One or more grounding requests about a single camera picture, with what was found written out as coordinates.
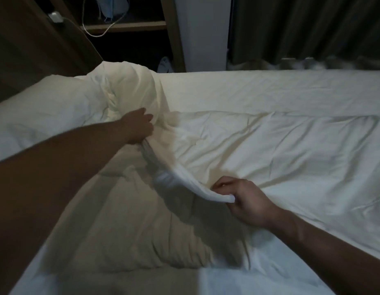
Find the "person's left hand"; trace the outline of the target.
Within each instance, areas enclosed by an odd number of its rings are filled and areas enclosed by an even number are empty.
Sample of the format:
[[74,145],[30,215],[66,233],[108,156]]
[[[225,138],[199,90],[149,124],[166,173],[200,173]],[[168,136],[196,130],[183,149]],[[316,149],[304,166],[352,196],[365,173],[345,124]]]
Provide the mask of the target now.
[[152,124],[153,114],[146,112],[146,117],[134,118],[132,112],[125,114],[118,120],[125,144],[141,143],[145,138],[151,136],[154,131],[154,125]]

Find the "person's right hand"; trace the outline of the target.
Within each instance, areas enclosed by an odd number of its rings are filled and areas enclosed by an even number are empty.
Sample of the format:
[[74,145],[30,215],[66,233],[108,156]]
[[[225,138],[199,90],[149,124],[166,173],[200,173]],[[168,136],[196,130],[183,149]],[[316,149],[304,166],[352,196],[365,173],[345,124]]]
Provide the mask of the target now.
[[235,200],[227,206],[233,216],[253,226],[274,230],[279,226],[282,209],[274,204],[253,182],[239,178],[233,184],[217,190],[221,195],[233,195]]

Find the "white duvet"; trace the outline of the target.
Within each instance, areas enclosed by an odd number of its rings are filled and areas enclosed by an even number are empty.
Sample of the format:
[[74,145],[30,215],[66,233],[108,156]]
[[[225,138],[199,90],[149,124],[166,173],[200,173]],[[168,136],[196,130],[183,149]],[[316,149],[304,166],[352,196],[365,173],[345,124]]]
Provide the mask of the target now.
[[158,74],[103,62],[88,74],[110,119],[146,107],[153,135],[125,146],[94,181],[107,199],[75,253],[78,271],[234,268],[286,278],[292,254],[236,220],[224,175],[256,183],[279,207],[380,259],[380,116],[170,112]]

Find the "person's right forearm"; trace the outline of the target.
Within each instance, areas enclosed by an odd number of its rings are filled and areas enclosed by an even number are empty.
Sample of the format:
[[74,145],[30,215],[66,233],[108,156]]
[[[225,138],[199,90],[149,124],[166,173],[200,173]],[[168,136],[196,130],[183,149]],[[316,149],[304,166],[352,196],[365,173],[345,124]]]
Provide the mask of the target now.
[[266,228],[336,295],[380,295],[380,260],[288,210],[269,208]]

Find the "person's left forearm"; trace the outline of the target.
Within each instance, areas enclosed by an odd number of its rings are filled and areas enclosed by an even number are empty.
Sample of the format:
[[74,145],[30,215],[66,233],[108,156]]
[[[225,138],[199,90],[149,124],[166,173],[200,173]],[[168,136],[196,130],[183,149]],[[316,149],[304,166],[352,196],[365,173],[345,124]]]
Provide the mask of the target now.
[[0,161],[0,295],[20,278],[81,186],[128,139],[122,120],[94,124]]

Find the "white bag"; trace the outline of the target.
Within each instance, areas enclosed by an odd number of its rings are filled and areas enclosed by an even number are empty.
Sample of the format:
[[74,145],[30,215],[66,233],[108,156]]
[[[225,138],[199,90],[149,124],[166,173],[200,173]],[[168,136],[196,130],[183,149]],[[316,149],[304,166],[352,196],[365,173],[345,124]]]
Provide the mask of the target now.
[[168,57],[164,56],[160,60],[158,67],[157,67],[157,73],[160,73],[160,74],[175,73],[175,71],[172,67],[171,61]]

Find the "wooden shelf unit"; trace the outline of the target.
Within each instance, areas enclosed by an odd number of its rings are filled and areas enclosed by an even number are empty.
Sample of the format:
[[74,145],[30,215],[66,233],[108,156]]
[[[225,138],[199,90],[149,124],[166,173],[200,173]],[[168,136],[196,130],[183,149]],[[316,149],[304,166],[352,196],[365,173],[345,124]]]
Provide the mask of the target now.
[[[95,0],[23,0],[38,19],[48,74],[83,75],[103,61],[128,61],[157,71],[160,59],[171,60],[175,72],[186,72],[174,0],[129,0],[120,19],[104,22]],[[48,13],[58,11],[62,24]]]

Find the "white bed sheet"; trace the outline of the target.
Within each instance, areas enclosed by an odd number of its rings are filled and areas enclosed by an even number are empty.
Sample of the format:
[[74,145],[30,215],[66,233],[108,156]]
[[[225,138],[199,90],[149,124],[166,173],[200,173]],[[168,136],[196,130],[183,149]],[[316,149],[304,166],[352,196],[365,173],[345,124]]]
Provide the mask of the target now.
[[[238,71],[161,76],[170,112],[293,112],[307,116],[380,116],[380,71]],[[88,182],[11,295],[332,295],[292,254],[286,278],[234,268],[166,266],[121,273],[78,271],[74,258],[102,209],[108,189]]]

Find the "white pillow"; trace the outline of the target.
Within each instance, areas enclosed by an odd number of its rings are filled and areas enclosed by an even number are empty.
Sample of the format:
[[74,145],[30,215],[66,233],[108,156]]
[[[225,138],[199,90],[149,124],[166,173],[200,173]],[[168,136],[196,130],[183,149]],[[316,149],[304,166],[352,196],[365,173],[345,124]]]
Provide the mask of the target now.
[[0,103],[0,161],[52,136],[121,115],[90,79],[51,75]]

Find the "blue face mask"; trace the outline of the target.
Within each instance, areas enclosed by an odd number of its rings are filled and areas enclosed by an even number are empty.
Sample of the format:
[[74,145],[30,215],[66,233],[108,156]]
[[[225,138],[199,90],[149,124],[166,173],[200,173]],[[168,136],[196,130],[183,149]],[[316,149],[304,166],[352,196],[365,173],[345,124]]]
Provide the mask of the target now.
[[104,22],[112,22],[123,18],[129,11],[129,0],[95,0]]

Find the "dark curtain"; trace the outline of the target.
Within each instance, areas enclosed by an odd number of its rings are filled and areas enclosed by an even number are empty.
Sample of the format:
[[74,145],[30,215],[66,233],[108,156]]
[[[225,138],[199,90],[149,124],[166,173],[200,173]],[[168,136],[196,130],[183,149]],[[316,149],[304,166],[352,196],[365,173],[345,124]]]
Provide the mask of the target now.
[[380,70],[380,0],[232,0],[228,70]]

